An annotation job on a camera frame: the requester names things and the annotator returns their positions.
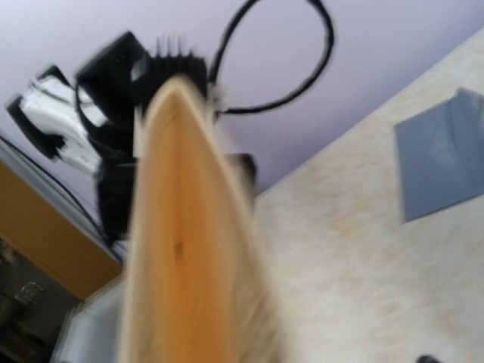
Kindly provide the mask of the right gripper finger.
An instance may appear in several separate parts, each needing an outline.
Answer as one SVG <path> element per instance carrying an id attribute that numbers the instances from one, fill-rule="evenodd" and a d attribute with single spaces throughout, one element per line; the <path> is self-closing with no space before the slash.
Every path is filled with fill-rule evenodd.
<path id="1" fill-rule="evenodd" d="M 421 355 L 417 358 L 416 363 L 439 363 L 439 360 L 432 355 Z"/>

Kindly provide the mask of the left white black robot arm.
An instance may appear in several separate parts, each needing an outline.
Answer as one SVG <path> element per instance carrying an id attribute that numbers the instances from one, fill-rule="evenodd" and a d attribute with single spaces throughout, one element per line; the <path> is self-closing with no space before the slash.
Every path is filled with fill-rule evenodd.
<path id="1" fill-rule="evenodd" d="M 180 46 L 149 53 L 132 33 L 103 47 L 68 83 L 50 67 L 7 112 L 30 143 L 95 183 L 106 247 L 251 235 L 256 167 L 225 154 L 206 62 Z"/>

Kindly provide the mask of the beige lined letter paper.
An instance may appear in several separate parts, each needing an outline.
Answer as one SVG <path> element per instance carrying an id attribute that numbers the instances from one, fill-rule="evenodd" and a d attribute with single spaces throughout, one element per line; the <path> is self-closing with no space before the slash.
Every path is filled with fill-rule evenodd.
<path id="1" fill-rule="evenodd" d="M 142 125 L 117 361 L 282 362 L 249 195 L 208 104 L 176 76 Z"/>

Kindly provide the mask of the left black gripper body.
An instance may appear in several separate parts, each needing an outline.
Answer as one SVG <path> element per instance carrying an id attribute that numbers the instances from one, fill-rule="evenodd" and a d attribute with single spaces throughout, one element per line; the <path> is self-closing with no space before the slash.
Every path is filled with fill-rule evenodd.
<path id="1" fill-rule="evenodd" d="M 257 166 L 254 157 L 248 153 L 227 154 L 226 157 L 247 193 L 251 197 L 255 197 Z"/>

